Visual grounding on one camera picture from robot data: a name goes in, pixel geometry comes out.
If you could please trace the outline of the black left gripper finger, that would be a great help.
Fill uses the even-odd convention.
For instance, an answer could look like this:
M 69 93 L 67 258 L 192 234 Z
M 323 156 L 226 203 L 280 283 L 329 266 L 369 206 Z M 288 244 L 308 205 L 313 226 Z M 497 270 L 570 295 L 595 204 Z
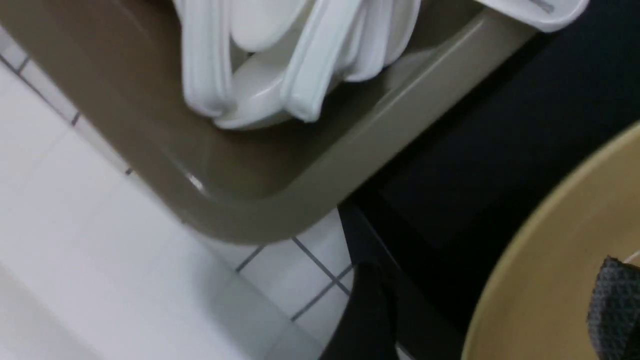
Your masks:
M 599 360 L 640 358 L 639 267 L 605 258 L 590 296 L 586 324 Z

